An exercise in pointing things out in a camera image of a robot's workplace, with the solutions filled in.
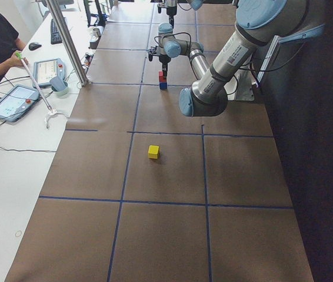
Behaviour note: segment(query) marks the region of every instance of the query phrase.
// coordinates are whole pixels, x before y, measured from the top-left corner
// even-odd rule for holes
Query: black wall
[[[283,46],[274,67],[298,48]],[[262,91],[314,280],[333,282],[333,1],[324,35],[268,73]]]

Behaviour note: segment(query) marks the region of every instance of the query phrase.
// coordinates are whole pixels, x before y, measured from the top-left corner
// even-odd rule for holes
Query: white table
[[[88,51],[90,34],[85,15],[79,12],[63,12],[67,17],[68,28],[80,58]],[[50,44],[49,15],[29,42],[39,42],[42,47],[23,51],[33,71],[33,63],[45,59],[61,58],[68,76],[73,67],[63,44]],[[11,68],[7,79],[26,76],[24,68]],[[30,79],[13,80],[14,85],[31,86]],[[73,73],[69,80],[69,93],[64,98],[52,94],[48,101],[54,109],[70,115],[79,93],[79,80]],[[0,92],[12,88],[8,82],[0,85]],[[56,151],[66,125],[66,117],[58,115],[49,120],[46,129],[44,118],[48,109],[39,101],[23,118],[16,123],[0,126],[0,146],[7,149],[32,149]],[[7,152],[0,149],[0,282],[4,281],[19,247],[22,235],[32,214],[55,153],[45,152]]]

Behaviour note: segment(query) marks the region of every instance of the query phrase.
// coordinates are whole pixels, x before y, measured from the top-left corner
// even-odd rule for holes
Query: yellow cube
[[[160,147],[155,145],[150,145],[148,148],[148,158],[149,159],[158,159],[160,155]]]

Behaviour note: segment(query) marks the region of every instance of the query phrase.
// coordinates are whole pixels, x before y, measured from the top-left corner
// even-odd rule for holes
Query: metal pole
[[[88,83],[88,78],[85,75],[85,71],[80,62],[79,55],[76,51],[75,45],[72,41],[71,35],[68,31],[67,25],[64,21],[62,11],[59,7],[57,0],[46,0],[48,9],[50,10],[51,15],[55,21],[56,27],[61,34],[63,45],[66,48],[67,54],[71,60],[72,66],[75,69],[76,74],[79,77],[80,83],[82,86],[85,86]]]

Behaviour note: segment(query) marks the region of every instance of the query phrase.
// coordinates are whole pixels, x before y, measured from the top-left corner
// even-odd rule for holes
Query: black mouse
[[[31,43],[29,43],[28,48],[29,48],[29,50],[34,51],[34,50],[40,48],[41,46],[42,45],[40,43],[31,42]]]

